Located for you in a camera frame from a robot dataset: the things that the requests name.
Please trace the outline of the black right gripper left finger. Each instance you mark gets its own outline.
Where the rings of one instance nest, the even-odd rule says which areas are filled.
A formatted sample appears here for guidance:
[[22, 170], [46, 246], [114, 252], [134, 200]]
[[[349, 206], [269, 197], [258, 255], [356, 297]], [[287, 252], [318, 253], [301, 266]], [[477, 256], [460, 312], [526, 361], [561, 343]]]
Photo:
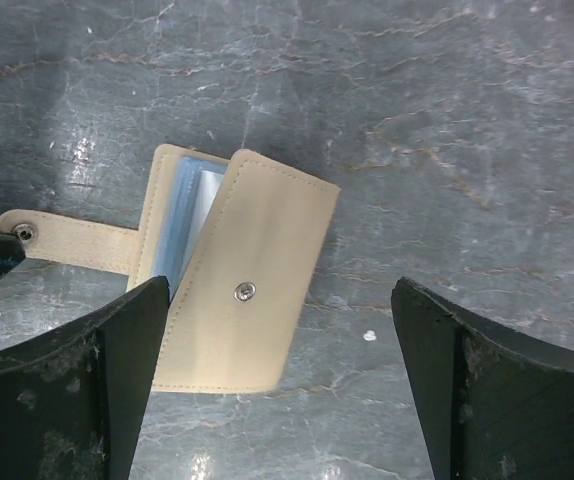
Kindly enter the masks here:
[[163, 277], [0, 350], [0, 479], [126, 479], [168, 313]]

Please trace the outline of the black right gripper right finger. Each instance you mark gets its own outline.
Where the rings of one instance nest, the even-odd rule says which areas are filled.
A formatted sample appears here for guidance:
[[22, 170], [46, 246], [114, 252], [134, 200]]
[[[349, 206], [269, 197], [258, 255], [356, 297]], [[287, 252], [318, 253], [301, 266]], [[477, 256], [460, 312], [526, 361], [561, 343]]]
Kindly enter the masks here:
[[437, 479], [574, 479], [574, 350], [407, 277], [391, 296]]

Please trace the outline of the beige card holder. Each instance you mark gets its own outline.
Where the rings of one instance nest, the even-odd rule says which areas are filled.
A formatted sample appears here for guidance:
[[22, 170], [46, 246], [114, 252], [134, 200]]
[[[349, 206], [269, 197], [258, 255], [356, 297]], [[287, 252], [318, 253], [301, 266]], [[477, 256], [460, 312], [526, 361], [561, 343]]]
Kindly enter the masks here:
[[241, 149], [156, 148], [136, 229], [36, 210], [0, 215], [28, 257], [163, 276], [170, 309], [152, 387], [242, 394], [283, 372], [339, 188]]

